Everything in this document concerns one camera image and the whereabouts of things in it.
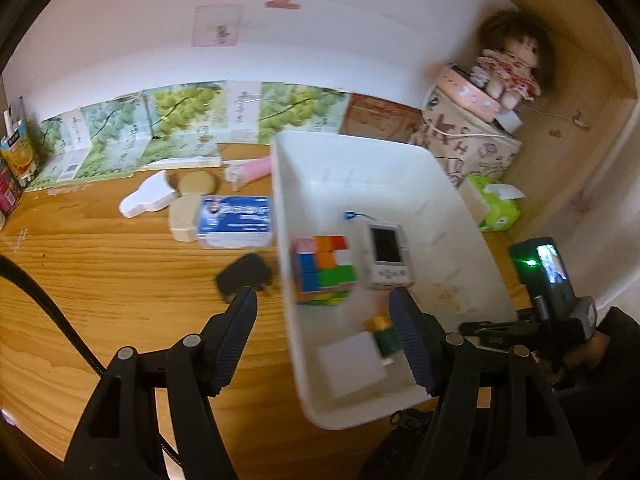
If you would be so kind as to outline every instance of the orange square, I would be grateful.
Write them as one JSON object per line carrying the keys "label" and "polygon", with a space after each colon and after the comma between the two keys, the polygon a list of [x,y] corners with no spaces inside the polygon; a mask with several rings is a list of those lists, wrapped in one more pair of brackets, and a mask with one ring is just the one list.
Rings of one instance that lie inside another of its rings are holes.
{"label": "orange square", "polygon": [[347,238],[344,236],[332,236],[331,237],[331,249],[337,251],[340,249],[348,249]]}
{"label": "orange square", "polygon": [[335,269],[334,256],[329,252],[316,253],[316,266],[318,269]]}
{"label": "orange square", "polygon": [[328,253],[332,250],[330,236],[314,236],[316,240],[316,249],[319,253]]}

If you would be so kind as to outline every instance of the black sleeve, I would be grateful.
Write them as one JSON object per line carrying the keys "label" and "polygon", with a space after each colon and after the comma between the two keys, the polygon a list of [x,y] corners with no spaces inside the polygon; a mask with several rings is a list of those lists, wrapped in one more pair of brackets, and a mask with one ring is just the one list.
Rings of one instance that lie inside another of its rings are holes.
{"label": "black sleeve", "polygon": [[585,462],[612,455],[640,421],[640,325],[612,307],[598,330],[611,338],[602,361],[557,392]]}

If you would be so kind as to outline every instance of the colorful puzzle cube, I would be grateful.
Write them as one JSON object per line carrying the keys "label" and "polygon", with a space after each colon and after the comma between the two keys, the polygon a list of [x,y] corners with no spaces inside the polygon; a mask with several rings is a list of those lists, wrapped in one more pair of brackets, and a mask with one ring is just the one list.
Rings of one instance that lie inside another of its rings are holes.
{"label": "colorful puzzle cube", "polygon": [[351,251],[344,236],[293,240],[298,303],[342,303],[356,282]]}

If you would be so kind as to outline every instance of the wooden table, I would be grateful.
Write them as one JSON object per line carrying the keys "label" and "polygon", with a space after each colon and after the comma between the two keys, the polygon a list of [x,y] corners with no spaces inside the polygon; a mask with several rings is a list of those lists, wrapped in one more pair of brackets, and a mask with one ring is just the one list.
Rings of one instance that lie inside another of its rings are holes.
{"label": "wooden table", "polygon": [[[174,241],[166,210],[123,218],[120,200],[148,176],[73,186],[53,196],[27,193],[0,232],[2,253],[49,293],[105,365],[121,346],[147,352],[199,332],[226,308],[213,277],[247,252]],[[229,192],[223,184],[220,193]],[[242,193],[270,194],[271,181],[255,182]],[[504,256],[508,237],[491,235],[488,242]],[[258,252],[275,268],[274,248]],[[510,263],[498,260],[498,266],[510,294],[521,300]],[[0,295],[0,406],[62,460],[98,377],[27,295],[5,280]],[[157,396],[161,433],[175,444],[166,392]],[[258,318],[238,370],[211,405],[241,480],[352,479],[390,430],[386,420],[327,431],[305,419],[277,283],[270,295],[258,294]],[[183,478],[167,463],[172,478]]]}

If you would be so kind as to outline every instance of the blue label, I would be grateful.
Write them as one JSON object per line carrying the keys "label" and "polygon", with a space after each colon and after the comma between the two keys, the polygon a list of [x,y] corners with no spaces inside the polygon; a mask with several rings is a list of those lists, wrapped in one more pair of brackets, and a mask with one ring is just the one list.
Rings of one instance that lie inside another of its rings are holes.
{"label": "blue label", "polygon": [[268,233],[270,230],[267,196],[205,196],[202,199],[200,234]]}

